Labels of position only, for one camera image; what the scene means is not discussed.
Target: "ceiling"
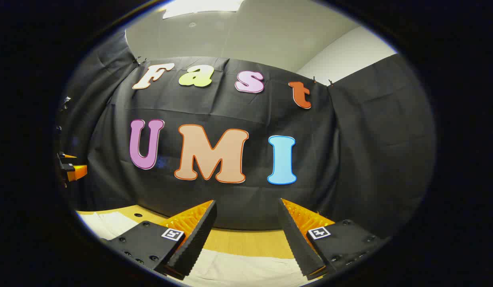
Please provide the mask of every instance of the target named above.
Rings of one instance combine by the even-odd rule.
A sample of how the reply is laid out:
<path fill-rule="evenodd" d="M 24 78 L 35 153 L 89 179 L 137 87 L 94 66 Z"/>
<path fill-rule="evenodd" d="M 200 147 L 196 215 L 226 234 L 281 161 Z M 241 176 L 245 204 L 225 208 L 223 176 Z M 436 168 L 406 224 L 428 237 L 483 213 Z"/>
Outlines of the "ceiling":
<path fill-rule="evenodd" d="M 126 30 L 128 44 L 141 60 L 226 57 L 296 72 L 359 26 L 310 0 L 244 0 L 237 12 L 200 12 L 165 20 L 163 13 L 150 13 Z"/>

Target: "letter m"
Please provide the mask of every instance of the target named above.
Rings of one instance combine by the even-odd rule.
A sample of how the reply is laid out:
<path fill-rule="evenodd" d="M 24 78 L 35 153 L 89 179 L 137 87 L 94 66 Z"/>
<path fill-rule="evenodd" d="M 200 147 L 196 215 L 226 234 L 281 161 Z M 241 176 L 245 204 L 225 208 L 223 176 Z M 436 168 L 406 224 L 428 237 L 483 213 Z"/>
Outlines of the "letter m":
<path fill-rule="evenodd" d="M 223 133 L 214 148 L 211 147 L 204 128 L 199 125 L 182 125 L 179 133 L 183 135 L 181 165 L 174 172 L 176 178 L 195 180 L 193 160 L 205 180 L 209 180 L 221 162 L 221 170 L 216 180 L 224 183 L 241 183 L 246 177 L 242 171 L 243 146 L 248 132 L 240 129 L 228 129 Z"/>

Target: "blue letter i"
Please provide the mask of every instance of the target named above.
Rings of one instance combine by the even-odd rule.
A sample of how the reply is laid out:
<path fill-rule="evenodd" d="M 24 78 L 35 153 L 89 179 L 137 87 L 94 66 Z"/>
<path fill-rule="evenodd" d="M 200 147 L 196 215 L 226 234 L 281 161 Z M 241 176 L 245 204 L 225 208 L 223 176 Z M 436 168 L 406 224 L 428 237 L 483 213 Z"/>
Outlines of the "blue letter i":
<path fill-rule="evenodd" d="M 272 184 L 291 184 L 296 181 L 292 173 L 292 146 L 296 140 L 290 136 L 270 136 L 268 139 L 273 145 L 273 173 L 268 176 Z"/>

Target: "black cloth backdrop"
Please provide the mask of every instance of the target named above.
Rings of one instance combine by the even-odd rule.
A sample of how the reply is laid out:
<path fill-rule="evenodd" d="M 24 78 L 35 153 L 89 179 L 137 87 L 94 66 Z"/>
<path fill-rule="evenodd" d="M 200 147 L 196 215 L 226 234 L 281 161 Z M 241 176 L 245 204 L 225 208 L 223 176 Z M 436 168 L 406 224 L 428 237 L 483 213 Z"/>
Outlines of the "black cloth backdrop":
<path fill-rule="evenodd" d="M 132 89 L 147 67 L 163 63 L 174 63 L 175 68 L 147 89 Z M 214 67 L 213 82 L 203 88 L 179 85 L 186 69 L 199 64 Z M 262 73 L 264 91 L 237 91 L 240 71 Z M 434 160 L 430 109 L 411 74 L 398 55 L 333 87 L 228 58 L 178 57 L 137 64 L 124 33 L 117 34 L 83 60 L 64 95 L 72 98 L 72 105 L 63 120 L 62 147 L 88 165 L 88 175 L 67 190 L 78 210 L 139 204 L 166 216 L 215 199 L 215 227 L 243 230 L 279 229 L 276 199 L 283 197 L 332 220 L 352 218 L 388 236 L 419 204 Z M 311 109 L 294 103 L 291 81 L 301 81 L 310 90 Z M 157 164 L 149 170 L 130 159 L 130 123 L 135 119 L 146 122 L 139 144 L 144 155 L 148 122 L 165 121 Z M 196 180 L 175 178 L 183 142 L 177 129 L 184 124 L 203 126 L 212 146 L 227 129 L 247 131 L 242 165 L 246 181 L 218 182 L 221 164 L 207 181 L 196 165 Z M 267 181 L 273 170 L 268 137 L 274 135 L 296 139 L 293 184 Z"/>

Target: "white wall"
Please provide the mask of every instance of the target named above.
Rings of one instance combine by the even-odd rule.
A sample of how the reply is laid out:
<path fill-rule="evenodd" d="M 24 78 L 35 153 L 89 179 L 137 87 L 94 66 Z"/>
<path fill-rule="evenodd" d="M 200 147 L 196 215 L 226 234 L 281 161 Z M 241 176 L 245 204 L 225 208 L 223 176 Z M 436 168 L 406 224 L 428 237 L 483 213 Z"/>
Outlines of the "white wall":
<path fill-rule="evenodd" d="M 307 78 L 315 76 L 317 82 L 330 85 L 328 79 L 336 82 L 393 54 L 396 51 L 383 40 L 357 27 L 334 40 L 297 73 Z"/>

